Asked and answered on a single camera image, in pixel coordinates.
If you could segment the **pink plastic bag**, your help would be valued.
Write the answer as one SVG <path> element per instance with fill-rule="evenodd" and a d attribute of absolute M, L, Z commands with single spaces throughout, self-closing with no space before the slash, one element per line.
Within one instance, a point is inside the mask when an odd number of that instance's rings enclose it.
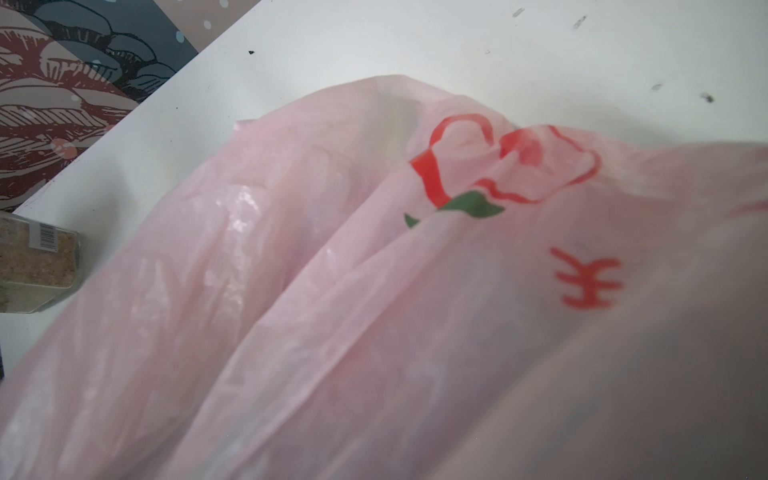
<path fill-rule="evenodd" d="M 417 81 L 237 125 L 1 387 L 5 479 L 763 479 L 767 148 Z"/>

